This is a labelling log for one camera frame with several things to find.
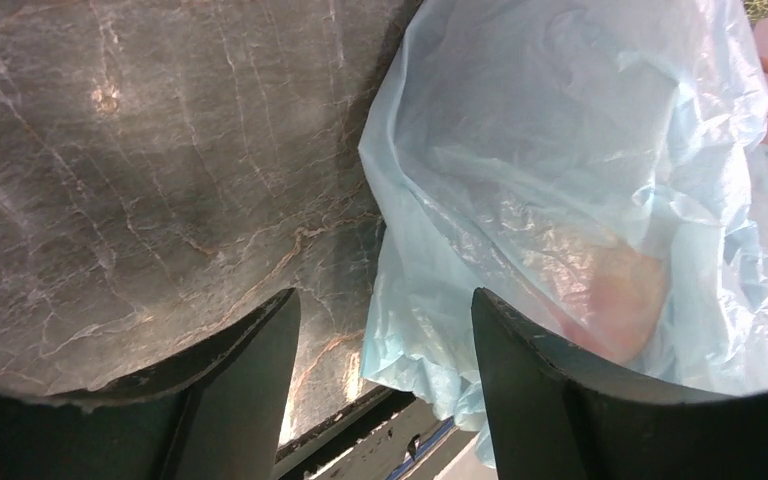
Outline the light blue plastic bag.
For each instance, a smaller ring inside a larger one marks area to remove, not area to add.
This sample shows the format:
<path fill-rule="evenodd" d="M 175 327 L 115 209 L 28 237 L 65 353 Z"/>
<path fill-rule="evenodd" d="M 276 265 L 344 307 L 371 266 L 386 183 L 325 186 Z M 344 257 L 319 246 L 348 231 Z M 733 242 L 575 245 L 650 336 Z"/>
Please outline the light blue plastic bag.
<path fill-rule="evenodd" d="M 359 143 L 386 230 L 361 371 L 496 464 L 474 291 L 563 337 L 597 247 L 667 293 L 627 366 L 768 390 L 768 86 L 739 1 L 426 1 Z"/>

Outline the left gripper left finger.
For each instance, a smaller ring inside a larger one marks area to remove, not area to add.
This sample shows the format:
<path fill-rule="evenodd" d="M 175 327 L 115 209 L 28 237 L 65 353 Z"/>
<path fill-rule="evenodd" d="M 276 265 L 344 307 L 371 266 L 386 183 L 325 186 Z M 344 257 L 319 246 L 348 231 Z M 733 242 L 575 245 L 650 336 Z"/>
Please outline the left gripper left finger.
<path fill-rule="evenodd" d="M 299 295 L 95 390 L 0 392 L 0 479 L 268 479 L 297 353 Z"/>

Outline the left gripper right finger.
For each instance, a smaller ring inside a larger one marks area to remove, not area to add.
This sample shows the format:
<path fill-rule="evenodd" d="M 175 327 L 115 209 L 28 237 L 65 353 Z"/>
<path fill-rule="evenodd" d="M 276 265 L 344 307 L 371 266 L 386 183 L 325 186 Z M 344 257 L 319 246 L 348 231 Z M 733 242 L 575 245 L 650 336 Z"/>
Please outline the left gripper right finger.
<path fill-rule="evenodd" d="M 569 342 L 492 291 L 471 317 L 502 479 L 768 479 L 768 392 L 649 377 Z"/>

